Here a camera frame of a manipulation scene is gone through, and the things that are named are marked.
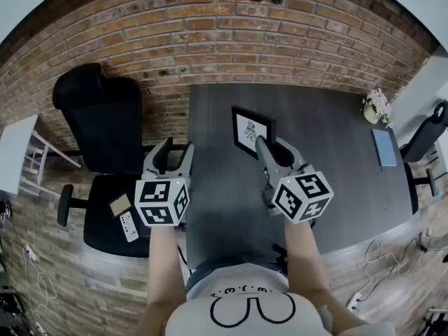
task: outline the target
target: white vase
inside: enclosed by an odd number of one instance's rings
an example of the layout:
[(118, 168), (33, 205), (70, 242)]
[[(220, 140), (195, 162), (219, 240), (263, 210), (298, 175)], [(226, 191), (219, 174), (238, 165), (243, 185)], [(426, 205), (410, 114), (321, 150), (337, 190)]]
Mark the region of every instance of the white vase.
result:
[(375, 125), (379, 121), (379, 115), (373, 111), (371, 104), (364, 105), (364, 117), (367, 121)]

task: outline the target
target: chair backrest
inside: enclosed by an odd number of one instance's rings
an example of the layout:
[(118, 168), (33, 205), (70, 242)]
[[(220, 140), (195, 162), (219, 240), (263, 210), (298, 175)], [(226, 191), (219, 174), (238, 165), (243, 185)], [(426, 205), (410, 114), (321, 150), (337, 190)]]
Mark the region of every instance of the chair backrest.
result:
[(60, 109), (88, 169), (98, 173), (142, 173), (141, 94), (131, 78), (104, 78), (99, 64), (85, 64), (56, 82)]
[(409, 143), (400, 149), (404, 162), (418, 162), (445, 132), (448, 123), (448, 103), (439, 103), (434, 113), (424, 120)]

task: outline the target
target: brick wall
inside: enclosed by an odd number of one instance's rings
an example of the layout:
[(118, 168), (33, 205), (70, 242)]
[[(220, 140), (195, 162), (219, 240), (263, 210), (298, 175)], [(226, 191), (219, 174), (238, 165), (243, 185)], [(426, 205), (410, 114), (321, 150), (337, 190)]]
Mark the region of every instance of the brick wall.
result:
[[(43, 24), (39, 9), (52, 12)], [(0, 46), (0, 125), (39, 113), (63, 149), (77, 146), (51, 93), (79, 64), (138, 80), (145, 144), (183, 143), (192, 84), (381, 87), (392, 98), (438, 46), (393, 0), (49, 0), (18, 29)]]

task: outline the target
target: power plug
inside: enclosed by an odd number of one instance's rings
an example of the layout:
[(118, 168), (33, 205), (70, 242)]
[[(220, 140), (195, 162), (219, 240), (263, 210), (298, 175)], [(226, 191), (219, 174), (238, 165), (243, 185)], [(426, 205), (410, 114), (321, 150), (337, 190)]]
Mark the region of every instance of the power plug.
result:
[(356, 305), (361, 300), (361, 293), (354, 293), (351, 297), (350, 301), (347, 303), (347, 309), (349, 309), (350, 312), (356, 311)]
[(42, 325), (39, 322), (36, 322), (36, 328), (42, 336), (48, 336), (48, 333), (45, 332), (45, 330), (43, 329)]
[(28, 255), (28, 258), (31, 261), (37, 261), (37, 255), (35, 254), (35, 252), (33, 252), (33, 249), (31, 249), (30, 245), (25, 245), (25, 253)]

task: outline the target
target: flower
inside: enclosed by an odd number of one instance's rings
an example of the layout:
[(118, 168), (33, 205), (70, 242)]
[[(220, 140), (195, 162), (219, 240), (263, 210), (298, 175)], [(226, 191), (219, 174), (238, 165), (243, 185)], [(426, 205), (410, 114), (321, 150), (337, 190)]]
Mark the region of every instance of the flower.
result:
[(384, 122), (391, 125), (392, 105), (387, 100), (381, 88), (377, 90), (370, 90), (365, 98), (363, 98), (364, 105), (372, 106), (373, 111)]

